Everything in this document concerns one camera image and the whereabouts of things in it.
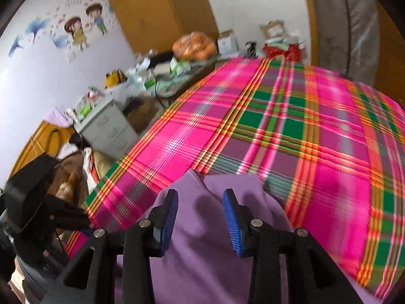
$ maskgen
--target cartoon boy wall decal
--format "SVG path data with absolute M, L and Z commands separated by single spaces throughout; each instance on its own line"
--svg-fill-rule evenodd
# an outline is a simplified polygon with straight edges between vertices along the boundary
M 101 4 L 92 4 L 86 9 L 86 14 L 94 19 L 94 25 L 97 25 L 98 29 L 101 33 L 107 34 L 108 31 L 104 25 L 104 20 L 101 17 L 101 12 L 103 11 L 103 7 Z
M 73 17 L 65 23 L 65 31 L 72 34 L 73 45 L 80 45 L 80 50 L 83 50 L 83 43 L 87 44 L 87 37 L 84 34 L 82 20 L 80 17 Z

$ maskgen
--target silver screw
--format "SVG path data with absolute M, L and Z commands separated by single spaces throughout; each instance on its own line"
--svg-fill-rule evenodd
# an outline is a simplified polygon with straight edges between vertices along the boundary
M 102 237 L 105 234 L 105 231 L 103 229 L 98 229 L 98 230 L 94 231 L 93 234 L 95 237 Z
M 252 221 L 250 222 L 250 224 L 254 227 L 260 227 L 263 225 L 263 221 L 261 219 L 255 218 L 252 219 Z
M 148 227 L 151 224 L 151 221 L 149 219 L 142 219 L 139 222 L 140 227 Z
M 308 235 L 308 231 L 306 229 L 300 228 L 297 230 L 297 234 L 300 237 L 306 237 Z

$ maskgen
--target cartoon girl wall decal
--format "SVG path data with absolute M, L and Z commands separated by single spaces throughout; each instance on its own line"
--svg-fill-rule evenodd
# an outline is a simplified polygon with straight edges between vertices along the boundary
M 82 20 L 80 17 L 73 17 L 65 23 L 65 31 L 72 34 L 73 45 L 80 45 L 83 50 L 83 43 L 88 47 L 87 37 L 84 34 Z

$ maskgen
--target white wall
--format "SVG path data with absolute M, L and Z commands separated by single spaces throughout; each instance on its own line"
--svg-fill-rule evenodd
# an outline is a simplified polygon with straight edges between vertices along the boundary
M 258 25 L 270 20 L 286 22 L 291 35 L 305 41 L 307 56 L 311 60 L 311 33 L 306 0 L 209 0 L 219 31 L 233 29 L 238 44 L 243 47 L 247 41 L 264 41 Z
M 88 86 L 103 88 L 106 73 L 135 63 L 121 29 L 94 42 L 71 63 L 45 37 L 9 57 L 16 35 L 60 1 L 65 0 L 26 0 L 0 38 L 0 186 L 50 108 L 74 106 Z

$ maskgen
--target cartoon boy's hair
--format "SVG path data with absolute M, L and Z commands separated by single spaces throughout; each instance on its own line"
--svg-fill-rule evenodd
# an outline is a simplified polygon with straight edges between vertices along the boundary
M 80 17 L 73 17 L 71 19 L 69 19 L 66 23 L 65 23 L 65 31 L 68 33 L 72 33 L 73 34 L 73 30 L 71 29 L 72 25 L 76 22 L 82 22 L 82 20 L 80 19 Z
M 94 10 L 99 10 L 101 13 L 103 11 L 103 6 L 99 3 L 92 4 L 86 9 L 86 14 L 89 15 Z

